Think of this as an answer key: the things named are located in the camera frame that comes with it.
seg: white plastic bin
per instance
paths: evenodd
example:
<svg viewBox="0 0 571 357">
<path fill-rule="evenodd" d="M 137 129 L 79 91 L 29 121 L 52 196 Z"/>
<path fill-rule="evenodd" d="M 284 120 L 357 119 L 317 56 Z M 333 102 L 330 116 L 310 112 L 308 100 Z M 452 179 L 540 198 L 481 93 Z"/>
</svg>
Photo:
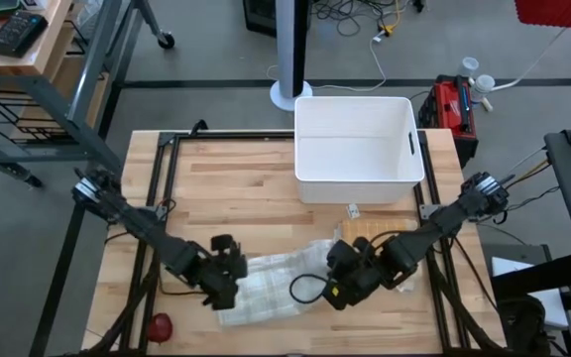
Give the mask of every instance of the white plastic bin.
<svg viewBox="0 0 571 357">
<path fill-rule="evenodd" d="M 424 178 L 411 103 L 306 97 L 294 108 L 294 174 L 304 203 L 394 203 Z"/>
</svg>

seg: gray floor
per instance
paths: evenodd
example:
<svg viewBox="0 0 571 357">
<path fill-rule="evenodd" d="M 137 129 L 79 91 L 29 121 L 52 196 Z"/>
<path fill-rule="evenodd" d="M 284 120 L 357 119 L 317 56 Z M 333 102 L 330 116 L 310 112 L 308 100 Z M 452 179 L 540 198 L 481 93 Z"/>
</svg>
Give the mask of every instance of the gray floor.
<svg viewBox="0 0 571 357">
<path fill-rule="evenodd" d="M 163 27 L 175 34 L 177 49 L 163 53 L 143 28 L 130 79 L 265 78 L 266 69 L 277 62 L 275 41 L 245 30 L 241 1 L 157 0 L 153 6 Z M 379 77 L 368 51 L 374 21 L 359 21 L 362 32 L 343 38 L 335 23 L 314 20 L 307 46 L 308 78 Z M 343 30 L 349 31 L 349 24 L 345 26 Z M 557 31 L 519 23 L 510 1 L 431 1 L 430 11 L 421 15 L 407 10 L 397 32 L 376 45 L 376 51 L 391 78 L 451 73 L 463 56 L 477 58 L 480 72 L 516 77 Z M 571 30 L 530 77 L 571 77 Z M 411 96 L 423 89 L 383 88 L 361 94 Z M 352 94 L 335 89 L 316 93 Z M 515 88 L 490 99 L 495 112 L 475 112 L 481 144 L 464 171 L 467 176 L 475 171 L 504 174 L 542 145 L 544 133 L 571 127 L 571 87 Z M 420 103 L 421 98 L 414 100 L 416 107 Z M 198 119 L 222 129 L 292 126 L 291 115 L 273 107 L 266 89 L 129 90 L 121 95 L 108 143 L 124 157 L 131 131 L 186 129 Z M 27 190 L 0 174 L 0 356 L 24 355 L 30 348 L 72 210 L 72 164 L 29 167 L 47 189 Z M 555 183 L 547 171 L 513 189 L 512 201 L 537 195 Z M 559 193 L 511 214 L 502 227 L 530 244 L 549 244 L 555 257 L 571 253 L 571 225 Z M 86 218 L 50 341 L 51 354 L 79 346 L 102 255 L 103 230 L 103 222 Z M 490 228 L 480 231 L 483 242 L 514 243 Z"/>
</svg>

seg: cart wheel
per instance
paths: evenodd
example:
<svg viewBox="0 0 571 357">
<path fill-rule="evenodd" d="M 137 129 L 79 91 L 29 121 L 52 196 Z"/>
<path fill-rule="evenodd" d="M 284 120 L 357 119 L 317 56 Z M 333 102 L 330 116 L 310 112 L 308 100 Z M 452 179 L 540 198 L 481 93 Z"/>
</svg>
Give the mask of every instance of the cart wheel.
<svg viewBox="0 0 571 357">
<path fill-rule="evenodd" d="M 172 49 L 175 46 L 175 39 L 173 38 L 173 35 L 171 33 L 163 33 L 163 36 L 165 37 L 165 40 L 167 40 L 167 43 L 165 44 L 164 42 L 158 40 L 158 45 L 160 45 L 160 47 L 165 50 Z"/>
<path fill-rule="evenodd" d="M 44 183 L 35 176 L 30 176 L 28 179 L 26 179 L 26 183 L 34 188 L 42 188 L 44 186 Z"/>
</svg>

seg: pole base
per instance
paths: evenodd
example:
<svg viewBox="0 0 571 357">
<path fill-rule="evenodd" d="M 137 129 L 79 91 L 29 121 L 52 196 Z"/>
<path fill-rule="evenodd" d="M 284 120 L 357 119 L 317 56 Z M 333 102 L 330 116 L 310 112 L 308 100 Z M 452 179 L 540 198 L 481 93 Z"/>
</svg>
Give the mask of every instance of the pole base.
<svg viewBox="0 0 571 357">
<path fill-rule="evenodd" d="M 297 98 L 312 96 L 312 87 L 305 81 L 303 83 L 303 91 L 300 95 L 294 98 L 286 98 L 282 96 L 281 91 L 279 90 L 279 82 L 276 81 L 275 84 L 270 88 L 270 99 L 273 101 L 275 105 L 280 110 L 284 111 L 294 111 L 294 103 L 296 102 Z"/>
</svg>

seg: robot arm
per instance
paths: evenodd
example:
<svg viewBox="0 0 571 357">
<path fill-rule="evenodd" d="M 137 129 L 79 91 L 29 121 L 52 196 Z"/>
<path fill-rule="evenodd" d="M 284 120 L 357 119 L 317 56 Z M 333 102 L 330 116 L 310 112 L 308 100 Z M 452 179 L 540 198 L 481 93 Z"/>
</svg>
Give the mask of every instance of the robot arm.
<svg viewBox="0 0 571 357">
<path fill-rule="evenodd" d="M 241 245 L 232 236 L 211 238 L 211 250 L 217 252 L 213 255 L 195 242 L 167 234 L 155 212 L 127 203 L 111 174 L 93 171 L 79 176 L 80 182 L 72 189 L 77 203 L 108 223 L 123 224 L 127 232 L 153 247 L 171 274 L 204 291 L 204 304 L 212 304 L 213 309 L 235 306 L 236 281 L 248 271 Z"/>
<path fill-rule="evenodd" d="M 475 174 L 462 184 L 455 202 L 438 208 L 415 231 L 400 232 L 377 247 L 364 237 L 357 238 L 352 246 L 336 242 L 327 255 L 331 271 L 323 297 L 340 310 L 367 298 L 378 285 L 393 289 L 415 272 L 433 243 L 456 235 L 469 217 L 501 212 L 507 198 L 500 182 L 487 173 Z"/>
</svg>

